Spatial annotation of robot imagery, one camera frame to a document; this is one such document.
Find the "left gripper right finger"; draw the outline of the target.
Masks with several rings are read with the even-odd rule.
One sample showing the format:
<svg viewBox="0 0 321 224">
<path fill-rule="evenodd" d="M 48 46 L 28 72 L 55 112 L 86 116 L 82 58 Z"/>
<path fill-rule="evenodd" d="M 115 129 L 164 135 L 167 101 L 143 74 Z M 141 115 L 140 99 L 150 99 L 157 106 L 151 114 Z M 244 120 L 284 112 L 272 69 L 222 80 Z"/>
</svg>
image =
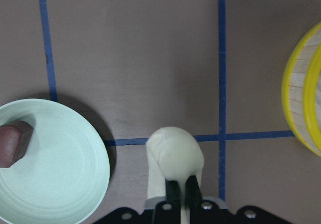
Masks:
<svg viewBox="0 0 321 224">
<path fill-rule="evenodd" d="M 232 214 L 218 201 L 204 199 L 197 177 L 186 181 L 186 205 L 190 210 L 190 223 L 289 223 L 259 207 L 248 205 Z"/>
</svg>

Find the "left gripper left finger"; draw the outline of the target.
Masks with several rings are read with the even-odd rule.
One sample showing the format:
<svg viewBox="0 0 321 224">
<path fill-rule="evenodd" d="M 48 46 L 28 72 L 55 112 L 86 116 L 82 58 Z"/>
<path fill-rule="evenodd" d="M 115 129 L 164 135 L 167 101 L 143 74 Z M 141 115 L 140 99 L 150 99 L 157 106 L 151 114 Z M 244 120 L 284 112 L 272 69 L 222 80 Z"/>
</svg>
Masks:
<svg viewBox="0 0 321 224">
<path fill-rule="evenodd" d="M 179 184 L 176 181 L 167 180 L 165 186 L 165 196 L 148 199 L 141 214 L 129 207 L 120 207 L 96 223 L 180 223 L 181 193 Z"/>
</svg>

